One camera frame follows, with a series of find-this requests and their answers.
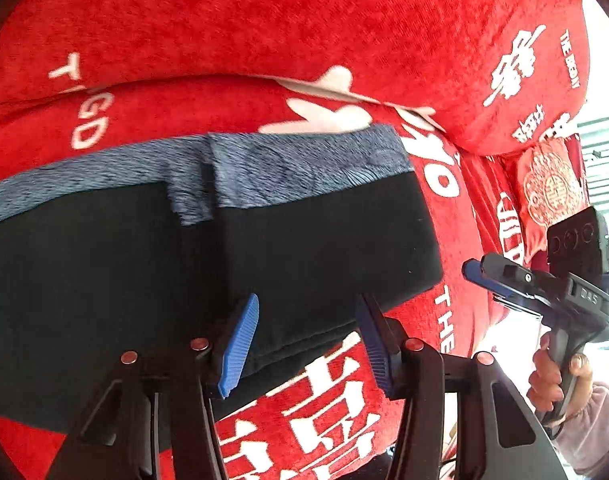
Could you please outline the light purple sleeve forearm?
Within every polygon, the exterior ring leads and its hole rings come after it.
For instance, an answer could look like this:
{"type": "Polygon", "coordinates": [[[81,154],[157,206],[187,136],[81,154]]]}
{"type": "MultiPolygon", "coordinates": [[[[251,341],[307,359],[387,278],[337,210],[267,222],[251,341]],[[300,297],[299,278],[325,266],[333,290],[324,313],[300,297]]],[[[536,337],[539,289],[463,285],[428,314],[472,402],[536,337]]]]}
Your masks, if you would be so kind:
{"type": "Polygon", "coordinates": [[[589,401],[562,424],[553,440],[556,451],[585,478],[604,479],[609,472],[609,387],[595,382],[589,401]]]}

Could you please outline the person's right hand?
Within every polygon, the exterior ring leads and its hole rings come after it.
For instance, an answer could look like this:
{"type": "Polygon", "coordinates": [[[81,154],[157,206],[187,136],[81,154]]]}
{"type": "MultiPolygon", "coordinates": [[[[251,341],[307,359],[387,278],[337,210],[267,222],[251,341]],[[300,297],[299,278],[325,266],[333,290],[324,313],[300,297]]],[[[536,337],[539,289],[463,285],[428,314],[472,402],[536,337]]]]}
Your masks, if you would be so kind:
{"type": "Polygon", "coordinates": [[[540,339],[540,349],[533,355],[535,370],[529,376],[527,398],[540,412],[553,411],[554,404],[568,399],[567,411],[563,420],[579,414],[588,404],[593,389],[593,373],[586,356],[576,354],[569,363],[569,372],[577,378],[575,391],[571,396],[563,393],[562,373],[549,356],[550,334],[540,339]]]}

